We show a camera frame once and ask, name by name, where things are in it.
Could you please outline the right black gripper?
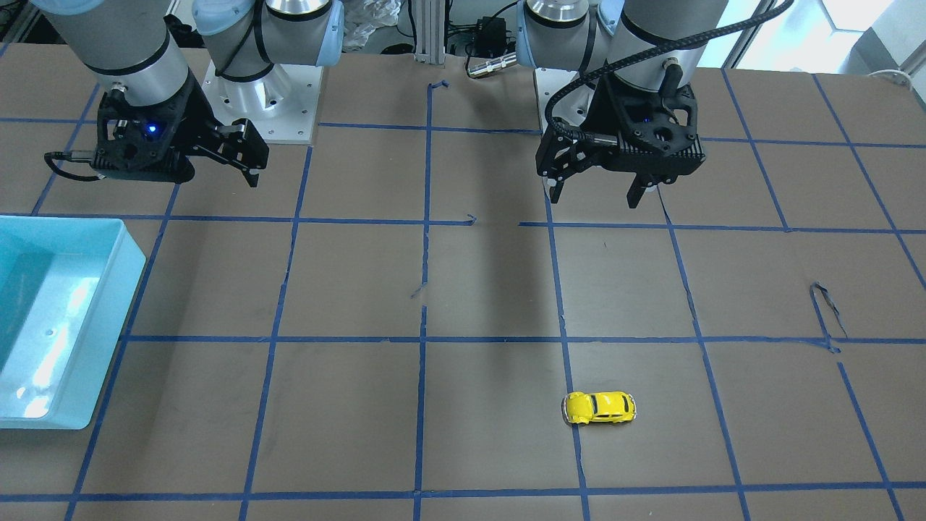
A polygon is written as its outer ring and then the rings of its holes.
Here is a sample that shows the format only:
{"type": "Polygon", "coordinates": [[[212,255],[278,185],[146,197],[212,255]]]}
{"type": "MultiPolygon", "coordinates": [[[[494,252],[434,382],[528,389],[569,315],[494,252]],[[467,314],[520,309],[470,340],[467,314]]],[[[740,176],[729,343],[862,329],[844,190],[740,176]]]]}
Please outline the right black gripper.
{"type": "Polygon", "coordinates": [[[188,182],[195,176],[191,157],[206,157],[242,172],[257,188],[267,168],[269,147],[249,119],[222,124],[194,73],[181,89],[152,106],[132,106],[126,87],[109,89],[97,109],[93,169],[107,178],[149,182],[188,182]]]}

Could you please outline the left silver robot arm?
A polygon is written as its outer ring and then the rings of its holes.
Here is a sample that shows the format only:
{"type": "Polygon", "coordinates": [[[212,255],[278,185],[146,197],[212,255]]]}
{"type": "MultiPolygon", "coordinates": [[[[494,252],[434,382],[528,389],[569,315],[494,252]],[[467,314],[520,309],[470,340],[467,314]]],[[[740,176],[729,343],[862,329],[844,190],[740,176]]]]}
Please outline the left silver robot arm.
{"type": "Polygon", "coordinates": [[[565,181],[591,167],[632,172],[636,208],[649,188],[704,162],[690,85],[700,43],[648,57],[590,80],[590,72],[646,49],[718,27],[724,1],[522,1],[518,62],[571,70],[582,83],[543,109],[537,174],[558,202],[565,181]]]}

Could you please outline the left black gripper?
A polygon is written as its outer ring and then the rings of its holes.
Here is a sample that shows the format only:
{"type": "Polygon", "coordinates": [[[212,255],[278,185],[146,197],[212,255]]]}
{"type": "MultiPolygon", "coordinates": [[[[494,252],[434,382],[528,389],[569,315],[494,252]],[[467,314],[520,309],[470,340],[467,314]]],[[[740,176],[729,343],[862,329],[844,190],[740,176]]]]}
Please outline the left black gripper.
{"type": "Polygon", "coordinates": [[[666,70],[650,92],[608,74],[599,80],[590,115],[578,127],[585,138],[547,129],[536,153],[536,171],[547,181],[550,204],[560,201],[568,178],[592,167],[634,174],[626,195],[632,210],[649,188],[697,171],[707,152],[697,135],[697,99],[682,75],[666,70]],[[600,144],[586,133],[605,129],[618,132],[615,144],[600,144]]]}

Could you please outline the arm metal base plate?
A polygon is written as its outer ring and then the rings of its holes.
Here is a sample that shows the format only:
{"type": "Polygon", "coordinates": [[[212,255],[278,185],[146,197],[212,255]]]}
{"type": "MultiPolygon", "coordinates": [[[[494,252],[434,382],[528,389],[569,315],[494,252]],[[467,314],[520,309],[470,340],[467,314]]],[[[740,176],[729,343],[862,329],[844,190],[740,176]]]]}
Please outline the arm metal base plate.
{"type": "Polygon", "coordinates": [[[268,144],[311,145],[325,68],[276,65],[267,76],[232,82],[206,70],[203,91],[224,123],[249,119],[268,144]]]}
{"type": "MultiPolygon", "coordinates": [[[[552,99],[553,95],[559,92],[565,85],[568,85],[572,80],[576,80],[581,76],[582,73],[575,72],[575,70],[551,68],[540,68],[535,70],[537,111],[541,129],[544,132],[547,131],[545,110],[550,99],[552,99]]],[[[582,86],[568,93],[568,95],[564,96],[564,98],[553,107],[553,117],[562,119],[566,126],[579,127],[582,125],[590,115],[593,93],[595,93],[599,80],[604,80],[606,78],[608,78],[608,75],[604,75],[596,80],[589,80],[589,82],[583,83],[582,86]]],[[[587,130],[586,133],[591,133],[595,141],[600,144],[615,144],[616,135],[618,134],[617,131],[608,129],[587,130]]]]}

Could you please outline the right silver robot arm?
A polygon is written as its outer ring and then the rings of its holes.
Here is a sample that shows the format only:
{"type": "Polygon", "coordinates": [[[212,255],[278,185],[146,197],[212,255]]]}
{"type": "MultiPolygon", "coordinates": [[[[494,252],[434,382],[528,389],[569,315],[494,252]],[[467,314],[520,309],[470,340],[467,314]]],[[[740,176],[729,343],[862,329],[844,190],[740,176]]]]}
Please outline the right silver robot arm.
{"type": "Polygon", "coordinates": [[[223,123],[151,1],[36,1],[34,6],[95,75],[102,89],[91,151],[56,151],[44,161],[76,182],[105,178],[182,184],[192,157],[242,173],[257,187],[269,148],[252,118],[276,113],[291,88],[284,66],[331,67],[341,56],[341,1],[195,1],[195,29],[211,53],[223,123]]]}

